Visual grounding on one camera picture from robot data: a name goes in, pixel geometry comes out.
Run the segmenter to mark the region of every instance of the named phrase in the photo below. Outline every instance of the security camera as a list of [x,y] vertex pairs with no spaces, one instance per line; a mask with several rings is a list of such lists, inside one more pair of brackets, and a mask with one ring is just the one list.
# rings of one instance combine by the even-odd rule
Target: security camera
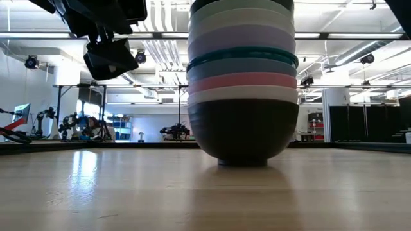
[[303,78],[302,80],[301,80],[301,85],[302,86],[310,86],[310,85],[313,85],[314,84],[314,78],[312,77],[312,76],[308,76],[308,77],[306,77],[306,78]]
[[30,70],[38,69],[40,67],[40,62],[37,60],[37,55],[29,55],[24,66]]
[[145,50],[139,50],[136,54],[136,62],[139,64],[143,64],[147,61],[147,57],[145,55]]
[[369,54],[362,59],[360,59],[360,63],[362,64],[372,64],[375,61],[375,57],[372,54]]

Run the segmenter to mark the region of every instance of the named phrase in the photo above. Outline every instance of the white pillar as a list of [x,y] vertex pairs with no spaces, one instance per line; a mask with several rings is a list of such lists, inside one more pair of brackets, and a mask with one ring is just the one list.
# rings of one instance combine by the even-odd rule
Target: white pillar
[[[55,85],[77,85],[80,83],[80,67],[74,64],[67,64],[54,67]],[[57,106],[58,88],[54,88],[53,104]],[[58,124],[63,118],[76,112],[78,100],[78,88],[68,90],[60,100],[60,117]]]
[[350,104],[349,89],[325,89],[322,91],[322,106],[324,117],[324,140],[331,142],[330,106],[346,106]]

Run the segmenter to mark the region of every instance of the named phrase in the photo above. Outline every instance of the monitor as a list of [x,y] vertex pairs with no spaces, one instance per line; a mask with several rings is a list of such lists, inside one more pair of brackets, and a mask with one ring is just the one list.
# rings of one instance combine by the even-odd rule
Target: monitor
[[18,121],[19,119],[24,119],[23,124],[27,124],[28,116],[30,114],[30,104],[16,106],[14,108],[14,115],[13,115],[13,123]]

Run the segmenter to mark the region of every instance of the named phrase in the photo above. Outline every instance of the table surface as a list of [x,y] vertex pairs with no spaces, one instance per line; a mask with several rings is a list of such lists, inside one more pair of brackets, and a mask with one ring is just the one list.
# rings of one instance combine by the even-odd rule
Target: table surface
[[264,168],[201,150],[0,157],[0,230],[411,230],[411,155],[287,149]]

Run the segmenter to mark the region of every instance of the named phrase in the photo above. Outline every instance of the stack of bowls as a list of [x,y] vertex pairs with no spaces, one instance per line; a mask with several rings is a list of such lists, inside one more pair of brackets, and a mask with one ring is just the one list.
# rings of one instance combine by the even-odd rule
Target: stack of bowls
[[290,142],[299,111],[293,8],[293,0],[191,6],[189,118],[220,164],[265,165]]

